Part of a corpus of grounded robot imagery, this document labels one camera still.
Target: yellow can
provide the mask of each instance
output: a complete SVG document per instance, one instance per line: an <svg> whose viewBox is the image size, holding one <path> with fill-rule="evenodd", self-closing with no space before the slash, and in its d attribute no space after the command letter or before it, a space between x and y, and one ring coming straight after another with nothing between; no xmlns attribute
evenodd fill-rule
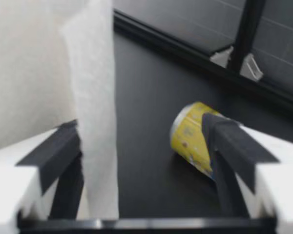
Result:
<svg viewBox="0 0 293 234"><path fill-rule="evenodd" d="M175 152L199 171L213 178L209 152L202 134L204 113L221 116L217 111L201 102L186 106L171 127L170 145Z"/></svg>

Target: white paper towel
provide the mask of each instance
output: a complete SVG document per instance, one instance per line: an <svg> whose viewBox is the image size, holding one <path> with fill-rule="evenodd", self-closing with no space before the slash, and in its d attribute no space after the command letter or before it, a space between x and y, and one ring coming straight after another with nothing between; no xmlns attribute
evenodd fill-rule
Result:
<svg viewBox="0 0 293 234"><path fill-rule="evenodd" d="M65 26L92 217L118 218L113 8L93 0Z"/></svg>
<svg viewBox="0 0 293 234"><path fill-rule="evenodd" d="M112 3L76 2L0 0L0 147L70 121L76 109L90 216L114 219Z"/></svg>

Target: black bar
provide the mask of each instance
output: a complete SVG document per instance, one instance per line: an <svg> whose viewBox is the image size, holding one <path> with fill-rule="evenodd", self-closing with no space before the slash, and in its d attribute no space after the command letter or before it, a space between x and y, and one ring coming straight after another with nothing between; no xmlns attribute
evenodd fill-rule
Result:
<svg viewBox="0 0 293 234"><path fill-rule="evenodd" d="M80 140L75 126L64 124L47 140L23 158L17 166L37 166L42 192L66 170L80 153Z"/></svg>
<svg viewBox="0 0 293 234"><path fill-rule="evenodd" d="M232 120L204 114L202 132L209 151L219 151L253 193L256 164L279 162Z"/></svg>
<svg viewBox="0 0 293 234"><path fill-rule="evenodd" d="M230 47L232 47L232 46L233 46L232 43L227 44L227 45L224 45L224 46L218 48L217 50L212 51L212 55L215 54L215 53L220 53L220 52L222 52L222 51L228 50L228 49L229 49Z"/></svg>
<svg viewBox="0 0 293 234"><path fill-rule="evenodd" d="M120 219L117 221L23 221L21 234L274 234L274 219L189 218Z"/></svg>
<svg viewBox="0 0 293 234"><path fill-rule="evenodd" d="M293 118L293 95L281 89L245 79L236 72L230 71L209 61L198 50L180 43L176 38L155 30L118 11L114 12L114 29L116 32L135 40L167 58L173 59L191 69L215 79L223 88L256 99L260 104L273 109L276 113Z"/></svg>
<svg viewBox="0 0 293 234"><path fill-rule="evenodd" d="M244 6L239 30L234 43L228 68L240 73L243 60L251 52L258 24L266 0L247 0Z"/></svg>
<svg viewBox="0 0 293 234"><path fill-rule="evenodd" d="M60 176L49 219L76 219L84 187L81 156Z"/></svg>
<svg viewBox="0 0 293 234"><path fill-rule="evenodd" d="M226 217L249 218L234 171L218 151L209 152L220 206Z"/></svg>

